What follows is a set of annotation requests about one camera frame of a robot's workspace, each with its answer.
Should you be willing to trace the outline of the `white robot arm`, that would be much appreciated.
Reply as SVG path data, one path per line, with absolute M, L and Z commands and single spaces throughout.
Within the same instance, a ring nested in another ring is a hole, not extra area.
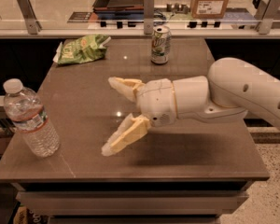
M 111 77 L 110 86 L 136 104 L 139 116 L 128 115 L 102 147 L 104 156 L 121 152 L 152 127 L 178 119 L 231 122 L 251 112 L 280 131 L 280 80 L 236 58 L 215 61 L 206 76 L 144 83 Z

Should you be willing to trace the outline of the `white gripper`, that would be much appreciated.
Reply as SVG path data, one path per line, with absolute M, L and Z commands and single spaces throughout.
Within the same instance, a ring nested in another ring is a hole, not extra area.
M 140 79 L 110 77 L 108 82 L 129 101 L 136 102 L 144 116 L 135 118 L 129 114 L 103 145 L 103 156 L 121 152 L 147 135 L 151 126 L 160 127 L 175 122 L 175 95 L 173 83 L 169 79 L 152 80 L 144 85 Z

